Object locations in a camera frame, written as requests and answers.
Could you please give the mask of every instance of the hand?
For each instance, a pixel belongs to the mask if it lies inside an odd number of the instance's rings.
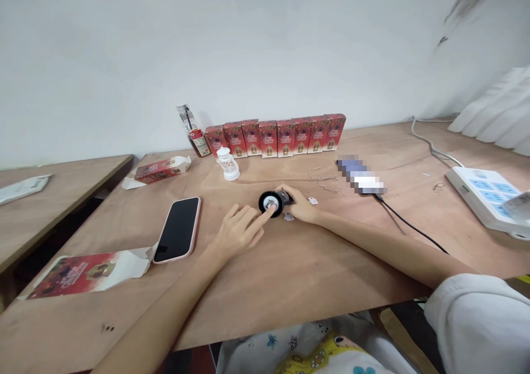
[[[285,207],[284,211],[291,213],[304,222],[315,223],[319,211],[304,197],[302,192],[298,189],[287,186],[285,183],[278,186],[276,190],[282,190],[289,193],[294,200],[294,204]]]
[[[213,242],[227,259],[254,247],[265,231],[263,225],[276,211],[276,205],[259,215],[259,211],[250,206],[239,209],[234,204],[222,220],[221,229]]]

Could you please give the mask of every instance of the smartphone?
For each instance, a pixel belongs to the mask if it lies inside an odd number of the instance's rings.
[[[178,200],[171,204],[153,257],[155,264],[186,258],[192,253],[199,208],[198,197]]]

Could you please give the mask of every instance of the forearm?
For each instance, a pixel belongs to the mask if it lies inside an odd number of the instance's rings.
[[[189,312],[228,261],[210,246],[114,345],[93,373],[152,374],[169,353]]]
[[[432,289],[453,275],[475,273],[457,259],[409,236],[390,233],[331,213],[320,213],[314,223]]]

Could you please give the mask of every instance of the product box artwork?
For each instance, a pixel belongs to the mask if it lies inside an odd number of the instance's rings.
[[[146,184],[161,181],[186,171],[187,166],[185,164],[181,166],[181,164],[182,160],[180,158],[171,157],[153,164],[138,167],[134,179]]]
[[[259,122],[262,157],[278,157],[278,140],[274,120]]]
[[[245,146],[247,147],[247,155],[261,156],[261,141],[259,137],[258,119],[243,120],[241,122],[241,130],[243,131]]]
[[[225,138],[230,148],[230,154],[235,159],[247,157],[247,148],[245,147],[245,140],[243,139],[243,132],[241,131],[241,122],[225,123],[222,127],[225,132]]]
[[[312,127],[308,153],[320,153],[324,149],[329,120],[325,115],[312,116],[310,119],[312,121]]]
[[[295,124],[293,154],[307,153],[311,136],[311,119],[309,117],[300,117],[294,118],[293,121]]]
[[[221,148],[229,147],[226,142],[225,133],[222,130],[222,125],[211,125],[207,127],[204,131],[204,137],[208,146],[210,146],[210,151],[214,154],[215,160],[219,162],[217,151]]]
[[[324,150],[337,150],[338,142],[341,139],[342,130],[346,123],[346,116],[341,113],[326,114],[329,119],[327,124],[326,140],[324,141]]]
[[[278,129],[278,157],[292,157],[294,151],[294,121],[276,121]]]

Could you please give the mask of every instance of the pink phone case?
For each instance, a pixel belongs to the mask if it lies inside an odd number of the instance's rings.
[[[191,243],[189,243],[188,252],[186,252],[184,255],[181,255],[179,257],[171,258],[171,259],[160,261],[160,262],[155,261],[155,256],[153,255],[153,264],[165,264],[166,262],[176,261],[178,259],[186,258],[193,252],[193,246],[195,245],[195,232],[197,231],[197,222],[199,221],[200,197],[189,197],[187,199],[177,200],[177,201],[174,201],[171,204],[171,206],[173,206],[173,204],[175,204],[176,202],[190,200],[192,198],[199,199],[199,202],[197,203],[197,212],[195,214],[195,223],[193,224],[192,240],[191,240]],[[167,218],[169,218],[169,212],[167,213],[166,220],[164,221],[164,226],[162,227],[162,231],[160,232],[160,237],[158,238],[158,242],[160,242],[160,238],[162,237],[162,233],[164,232],[164,228],[166,227]]]

